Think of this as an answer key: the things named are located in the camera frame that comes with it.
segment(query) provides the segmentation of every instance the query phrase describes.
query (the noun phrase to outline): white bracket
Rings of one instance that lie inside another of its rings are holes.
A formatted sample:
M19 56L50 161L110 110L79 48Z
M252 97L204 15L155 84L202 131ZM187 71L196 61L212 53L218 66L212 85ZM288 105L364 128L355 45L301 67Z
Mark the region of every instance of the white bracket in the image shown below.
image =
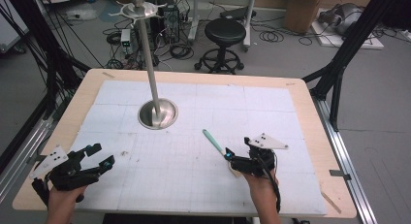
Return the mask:
M45 160L30 174L30 178L35 178L43 173L51 171L53 168L57 167L58 165L66 162L69 159L66 152L63 148L58 145L55 150L50 153Z
M248 142L258 148L270 148L270 149L287 149L288 145L280 142L277 139L263 133L257 138L254 138Z

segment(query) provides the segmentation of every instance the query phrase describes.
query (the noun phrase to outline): chair leg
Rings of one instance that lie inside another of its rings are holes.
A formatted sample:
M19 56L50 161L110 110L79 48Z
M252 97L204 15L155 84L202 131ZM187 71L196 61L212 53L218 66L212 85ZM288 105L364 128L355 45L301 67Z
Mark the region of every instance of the chair leg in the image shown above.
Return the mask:
M209 57L208 55L214 51L217 52L216 57ZM234 58L226 59L226 54L230 53ZM236 65L231 67L228 65L229 62L236 62ZM242 70L244 68L244 64L242 64L239 60L238 55L236 55L232 50L229 50L225 47L215 48L207 51L202 58L200 58L199 63L194 65L196 70L200 70L203 64L209 69L209 73L218 73L222 71L230 72L231 74L236 74L236 69Z

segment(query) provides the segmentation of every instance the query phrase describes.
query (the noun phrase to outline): white paper sheet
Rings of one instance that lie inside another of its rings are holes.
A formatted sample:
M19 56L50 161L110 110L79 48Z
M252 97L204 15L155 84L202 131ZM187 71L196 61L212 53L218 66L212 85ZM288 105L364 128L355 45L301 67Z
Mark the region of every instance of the white paper sheet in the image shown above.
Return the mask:
M287 89L157 83L160 97L176 103L178 119L163 130L139 124L139 108L151 100L147 82L105 81L80 127L72 150L100 143L82 162L95 167L114 155L112 170L87 188L79 208L221 215L256 215L243 177L203 135L248 156L244 137L266 133L287 144L276 150L281 213L321 215L321 196L293 101Z

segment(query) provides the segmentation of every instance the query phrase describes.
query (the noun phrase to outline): metal rail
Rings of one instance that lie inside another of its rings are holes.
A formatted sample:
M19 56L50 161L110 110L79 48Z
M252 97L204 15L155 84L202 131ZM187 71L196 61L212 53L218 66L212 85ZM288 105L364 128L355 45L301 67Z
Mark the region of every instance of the metal rail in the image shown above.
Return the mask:
M350 155L347 152L344 141L342 140L339 132L336 132L332 127L330 122L329 105L326 101L320 101L316 98L313 98L313 102L323 122L324 129L326 130L330 143L332 144L332 150L335 154L339 167L345 175L350 176L350 179L346 179L346 183L363 224L377 224L374 212L372 211L363 187L360 184L360 180L357 176Z

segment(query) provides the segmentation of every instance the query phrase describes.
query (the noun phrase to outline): table leg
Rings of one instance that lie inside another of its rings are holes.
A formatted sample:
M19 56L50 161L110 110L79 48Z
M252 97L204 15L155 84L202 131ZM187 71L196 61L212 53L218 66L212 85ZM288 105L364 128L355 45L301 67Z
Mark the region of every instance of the table leg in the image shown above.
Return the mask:
M194 39L196 38L197 26L199 25L198 3L199 0L194 0L193 21L191 22L190 33L188 34L188 42L191 45L193 44Z
M251 24L250 23L251 23L251 17L253 14L254 2L255 0L250 0L248 4L247 19L245 20L245 24L244 24L246 35L245 35L243 44L244 44L245 51L248 51L248 48L251 46L250 44L250 25Z

